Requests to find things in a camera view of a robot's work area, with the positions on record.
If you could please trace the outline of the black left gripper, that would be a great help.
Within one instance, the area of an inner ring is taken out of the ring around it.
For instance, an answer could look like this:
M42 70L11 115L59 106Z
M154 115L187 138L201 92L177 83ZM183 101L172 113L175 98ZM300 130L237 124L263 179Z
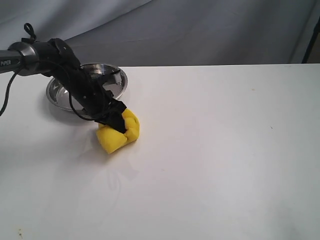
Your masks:
M52 38L48 43L56 49L58 57L48 61L52 70L47 74L58 80L91 118L97 118L96 123L125 133L122 113L127 109L126 105L115 100L111 92L105 90L98 80L92 79L89 72L81 67L71 47L63 40Z

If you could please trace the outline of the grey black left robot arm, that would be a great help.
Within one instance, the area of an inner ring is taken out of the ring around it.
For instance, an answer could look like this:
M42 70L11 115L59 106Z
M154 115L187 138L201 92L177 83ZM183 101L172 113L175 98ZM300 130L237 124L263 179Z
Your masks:
M13 43L0 52L0 71L53 77L68 91L69 100L76 100L82 106L80 111L70 107L78 117L126 132L122 114L127 107L114 98L111 90L104 88L108 81L116 82L120 69L101 64L82 65L71 47L59 38Z

